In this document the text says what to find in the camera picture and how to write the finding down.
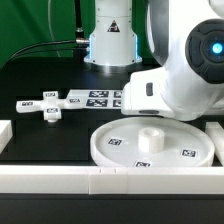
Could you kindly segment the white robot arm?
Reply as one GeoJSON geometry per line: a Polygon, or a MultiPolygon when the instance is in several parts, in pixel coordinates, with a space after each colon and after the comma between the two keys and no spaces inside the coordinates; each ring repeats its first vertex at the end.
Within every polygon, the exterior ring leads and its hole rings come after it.
{"type": "MultiPolygon", "coordinates": [[[[141,61],[132,0],[95,0],[85,61],[106,72],[141,61]]],[[[182,121],[224,115],[224,0],[148,0],[146,35],[156,69],[134,72],[121,112],[182,121]]]]}

